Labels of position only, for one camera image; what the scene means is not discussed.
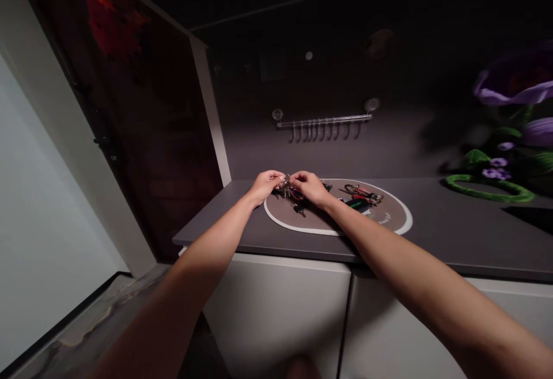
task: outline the wall hook rack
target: wall hook rack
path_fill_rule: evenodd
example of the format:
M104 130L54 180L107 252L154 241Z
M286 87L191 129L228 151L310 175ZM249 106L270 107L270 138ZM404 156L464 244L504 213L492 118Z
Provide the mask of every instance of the wall hook rack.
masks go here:
M290 141L290 143L294 141L299 143L302 140L304 142L316 141L318 139L322 141L325 137L327 137L326 140L330 140L332 137L334 138L334 140L336 140L339 135L339 129L337 129L336 133L334 133L335 132L334 126L340 126L341 124L348 124L347 134L344 137L344 139L347 139L348 136L350 135L349 125L352 123L360 123L360 122L365 122L372 119L373 115L371 114L371 112L375 111L378 107L380 107L380 100L377 98L371 98L365 102L363 107L366 110L366 114L355 115L355 116L342 116L342 117L331 117L331 118L322 118L322 119L319 118L319 119L311 119L311 120L301 120L301 121L294 121L294 122L287 122L287 123L281 122L282 118L284 117L284 112L280 108L277 108L272 111L272 118L276 120L276 124L277 124L276 126L278 128L288 128L288 127L293 128L292 140ZM299 127L300 129L299 136L297 136L296 127ZM307 128L305 133L306 134L305 139L303 137L304 127ZM361 132L361 126L359 125L358 127L359 129L357 134L355 135L355 138L357 138L359 136L359 133Z

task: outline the forearm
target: forearm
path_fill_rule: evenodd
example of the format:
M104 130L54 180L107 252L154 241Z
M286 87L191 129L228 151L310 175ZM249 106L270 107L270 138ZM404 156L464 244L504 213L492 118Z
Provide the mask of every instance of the forearm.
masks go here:
M177 377L198 317L236 251L255 206L240 199L184 252L92 378Z
M498 369L506 366L506 357L512 357L509 374L513 377L517 367L526 368L525 363L516 362L518 357L549 354L546 346L492 300L422 248L337 199L329 199L323 209L378 278L448 347L467 374L470 363L462 360L467 354L473 362L480 353L486 359L482 363Z

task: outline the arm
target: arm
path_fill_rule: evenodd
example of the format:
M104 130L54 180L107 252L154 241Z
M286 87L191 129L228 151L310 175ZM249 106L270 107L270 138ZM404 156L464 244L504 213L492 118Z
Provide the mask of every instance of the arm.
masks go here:
M298 172L290 183L340 225L468 377L553 377L553 351L443 262L334 198L313 173Z
M145 308L100 361L91 379L174 379L194 326L225 274L255 207L284 174L269 170L171 268Z

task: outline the bunch of keys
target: bunch of keys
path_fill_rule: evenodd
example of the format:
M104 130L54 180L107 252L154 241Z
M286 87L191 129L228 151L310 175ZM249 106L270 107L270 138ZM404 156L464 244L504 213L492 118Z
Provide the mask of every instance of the bunch of keys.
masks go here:
M342 190L342 192L350 194L353 199L366 199L371 207L378 206L378 204L382 202L382 199L384 197L383 195L369 192L367 189L359 187L359 185L353 186L352 184L346 184L344 186L344 189L345 190L340 190Z
M327 190L327 192L330 191L330 189L332 189L332 183L329 183L324 180L321 180L321 182L324 188ZM278 199L278 196L280 195L283 198L296 200L298 203L291 204L291 206L294 208L294 211L302 215L304 218L307 217L305 216L305 205L309 203L309 200L307 200L299 190L293 188L290 185L290 175L288 174L286 175L284 182L280 184L278 189L273 190L272 194L275 195L277 199Z

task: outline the red decoration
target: red decoration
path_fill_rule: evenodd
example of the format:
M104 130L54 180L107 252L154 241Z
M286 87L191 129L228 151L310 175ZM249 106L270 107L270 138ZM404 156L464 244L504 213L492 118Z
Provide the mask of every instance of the red decoration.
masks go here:
M128 61L140 54L139 36L148 16L132 9L129 14L118 12L111 0L86 0L92 35L105 56Z

